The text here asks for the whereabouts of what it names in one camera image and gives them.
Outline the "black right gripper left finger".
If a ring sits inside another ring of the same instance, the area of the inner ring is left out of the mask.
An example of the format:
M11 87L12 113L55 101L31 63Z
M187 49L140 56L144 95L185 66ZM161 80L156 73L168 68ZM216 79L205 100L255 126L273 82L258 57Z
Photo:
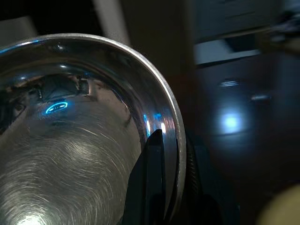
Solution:
M165 213L165 159L162 130L153 132L128 179L121 225L162 225Z

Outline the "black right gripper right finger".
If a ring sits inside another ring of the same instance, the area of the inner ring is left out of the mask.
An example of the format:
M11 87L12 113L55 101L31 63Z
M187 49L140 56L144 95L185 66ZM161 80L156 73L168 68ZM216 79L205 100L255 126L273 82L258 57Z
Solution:
M235 194L213 165L200 137L186 136L185 196L192 225L240 225Z

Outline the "stainless steel bowl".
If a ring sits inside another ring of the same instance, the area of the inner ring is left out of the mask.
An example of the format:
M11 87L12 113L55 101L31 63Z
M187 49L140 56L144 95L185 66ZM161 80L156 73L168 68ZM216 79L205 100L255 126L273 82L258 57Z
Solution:
M121 225L138 54L75 33L0 48L0 225Z

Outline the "dark wooden dining table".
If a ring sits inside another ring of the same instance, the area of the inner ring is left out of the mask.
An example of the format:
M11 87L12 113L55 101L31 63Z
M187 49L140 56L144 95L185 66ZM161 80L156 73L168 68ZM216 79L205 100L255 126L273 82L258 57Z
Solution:
M255 225L269 200L300 185L300 55L261 54L164 78L135 55L131 115L141 139L162 130L164 223L192 225L185 196L186 136L200 137L229 182L240 225Z

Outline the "pale yellow round plate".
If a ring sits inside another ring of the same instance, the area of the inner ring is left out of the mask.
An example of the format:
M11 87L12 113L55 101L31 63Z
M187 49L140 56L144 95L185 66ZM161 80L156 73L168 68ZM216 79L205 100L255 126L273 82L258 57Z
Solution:
M262 210L256 225L300 225L300 185L276 195Z

